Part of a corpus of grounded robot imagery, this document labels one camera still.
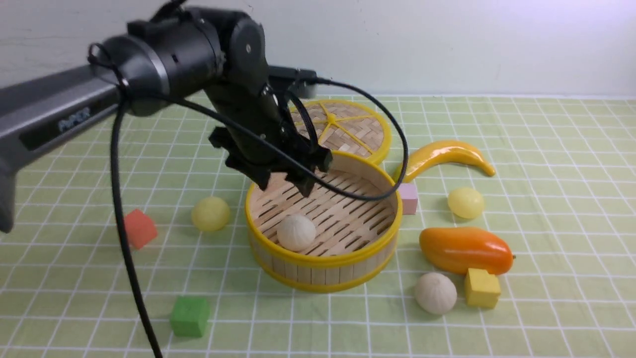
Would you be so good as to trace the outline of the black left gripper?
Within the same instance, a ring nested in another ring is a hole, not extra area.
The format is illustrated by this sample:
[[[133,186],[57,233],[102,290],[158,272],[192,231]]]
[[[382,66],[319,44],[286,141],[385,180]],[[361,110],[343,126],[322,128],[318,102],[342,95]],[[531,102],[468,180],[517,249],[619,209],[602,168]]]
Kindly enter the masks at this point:
[[[297,86],[266,86],[259,94],[234,85],[210,86],[209,100],[230,122],[216,127],[209,141],[215,148],[227,150],[227,166],[250,177],[261,191],[267,190],[272,172],[283,172],[302,197],[309,197],[317,182],[316,170],[329,170],[332,152],[318,144],[304,109],[298,113],[308,132],[302,135],[296,128],[288,104],[300,104],[306,97],[308,93]]]

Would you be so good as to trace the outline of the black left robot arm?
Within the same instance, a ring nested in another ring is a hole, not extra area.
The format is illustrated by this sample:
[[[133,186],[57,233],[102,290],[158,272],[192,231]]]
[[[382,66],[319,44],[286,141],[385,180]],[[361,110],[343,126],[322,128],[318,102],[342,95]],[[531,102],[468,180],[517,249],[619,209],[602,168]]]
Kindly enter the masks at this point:
[[[272,173],[307,196],[329,149],[293,123],[288,100],[312,96],[314,71],[271,66],[264,29],[249,14],[166,2],[125,34],[93,43],[84,66],[1,90],[1,231],[14,225],[16,174],[122,109],[150,116],[204,91],[223,127],[209,136],[226,165],[265,189]]]

